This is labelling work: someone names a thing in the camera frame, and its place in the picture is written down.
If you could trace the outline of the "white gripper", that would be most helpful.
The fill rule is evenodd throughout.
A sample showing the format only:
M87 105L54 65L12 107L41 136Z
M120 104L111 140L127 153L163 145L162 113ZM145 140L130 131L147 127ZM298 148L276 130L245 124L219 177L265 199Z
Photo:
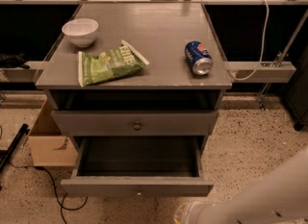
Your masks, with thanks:
M174 224L203 224L201 216L206 204L201 201L191 201L181 204L174 212Z

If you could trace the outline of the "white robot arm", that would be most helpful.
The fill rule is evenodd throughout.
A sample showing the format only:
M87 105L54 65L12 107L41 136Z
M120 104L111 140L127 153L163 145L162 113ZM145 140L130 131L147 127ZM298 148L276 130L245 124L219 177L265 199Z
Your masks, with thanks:
M308 217L308 148L304 148L231 200L190 201L175 224L274 224Z

